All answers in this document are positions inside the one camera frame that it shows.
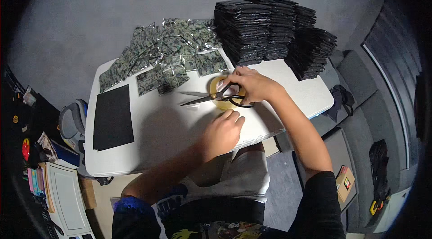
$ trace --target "cabinet door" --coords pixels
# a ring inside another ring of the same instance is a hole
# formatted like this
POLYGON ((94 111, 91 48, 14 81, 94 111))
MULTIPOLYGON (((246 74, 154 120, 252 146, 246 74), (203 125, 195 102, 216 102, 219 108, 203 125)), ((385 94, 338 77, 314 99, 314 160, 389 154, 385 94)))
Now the cabinet door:
POLYGON ((89 232, 91 229, 76 172, 51 166, 49 174, 56 210, 65 235, 89 232))

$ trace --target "tape roll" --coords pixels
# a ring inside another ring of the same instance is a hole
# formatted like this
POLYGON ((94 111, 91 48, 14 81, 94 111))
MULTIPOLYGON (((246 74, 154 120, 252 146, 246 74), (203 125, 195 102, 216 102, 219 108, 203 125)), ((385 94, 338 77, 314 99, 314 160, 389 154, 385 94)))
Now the tape roll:
MULTIPOLYGON (((210 93, 217 93, 219 91, 221 91, 224 86, 222 85, 223 80, 226 79, 226 75, 222 75, 222 76, 217 76, 215 77, 212 82, 210 83, 210 93)), ((232 96, 232 95, 239 95, 239 96, 245 96, 246 95, 246 91, 244 88, 239 88, 237 85, 233 85, 231 86, 231 88, 229 90, 227 90, 224 94, 224 96, 232 96)), ((240 103, 241 100, 239 99, 234 99, 235 102, 240 103)), ((230 101, 213 101, 213 103, 216 105, 216 107, 218 107, 219 109, 221 109, 222 111, 225 111, 227 109, 235 109, 237 108, 237 106, 235 106, 234 104, 232 104, 230 101)))

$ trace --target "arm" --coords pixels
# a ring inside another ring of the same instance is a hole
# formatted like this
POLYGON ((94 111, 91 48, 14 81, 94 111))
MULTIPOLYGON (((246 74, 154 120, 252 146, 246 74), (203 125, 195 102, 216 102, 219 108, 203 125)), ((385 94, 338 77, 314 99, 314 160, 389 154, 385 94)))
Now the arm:
POLYGON ((235 147, 245 122, 245 118, 239 116, 239 112, 228 109, 208 125, 195 145, 143 172, 124 188, 121 196, 133 196, 149 204, 156 203, 183 177, 235 147))
POLYGON ((263 100, 270 103, 291 137, 295 153, 305 167, 307 179, 321 171, 333 170, 323 140, 283 86, 248 67, 237 67, 224 83, 229 81, 245 88, 245 103, 263 100))

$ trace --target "scissors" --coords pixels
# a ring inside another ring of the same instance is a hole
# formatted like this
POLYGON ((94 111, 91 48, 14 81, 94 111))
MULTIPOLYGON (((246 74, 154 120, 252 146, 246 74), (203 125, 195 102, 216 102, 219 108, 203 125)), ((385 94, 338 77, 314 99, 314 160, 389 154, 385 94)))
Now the scissors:
POLYGON ((200 99, 190 101, 190 102, 187 102, 185 104, 181 104, 181 106, 197 104, 197 103, 201 103, 201 102, 205 102, 205 101, 230 101, 232 104, 234 104, 237 107, 252 108, 255 104, 254 102, 252 102, 250 104, 240 104, 240 103, 237 103, 234 101, 234 99, 243 100, 245 98, 245 96, 239 96, 239 95, 223 96, 223 93, 225 93, 225 91, 227 91, 228 88, 231 87, 231 85, 237 85, 239 88, 241 88, 241 85, 230 82, 220 92, 217 92, 217 93, 207 94, 207 93, 199 93, 199 92, 181 92, 182 94, 187 94, 187 95, 192 95, 192 96, 203 96, 200 99))

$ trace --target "hand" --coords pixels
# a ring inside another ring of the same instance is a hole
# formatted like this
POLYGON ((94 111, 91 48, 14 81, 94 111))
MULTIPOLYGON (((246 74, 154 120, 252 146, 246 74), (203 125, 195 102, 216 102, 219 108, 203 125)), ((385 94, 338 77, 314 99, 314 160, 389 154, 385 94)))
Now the hand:
POLYGON ((239 116, 239 112, 228 109, 207 126, 194 146, 203 162, 234 149, 240 139, 241 127, 245 123, 245 118, 239 116))
POLYGON ((224 80, 224 85, 229 82, 241 84, 245 90, 245 99, 242 104, 257 101, 271 101, 275 96, 285 93, 284 87, 276 81, 261 75, 255 69, 246 66, 235 68, 234 72, 224 80))

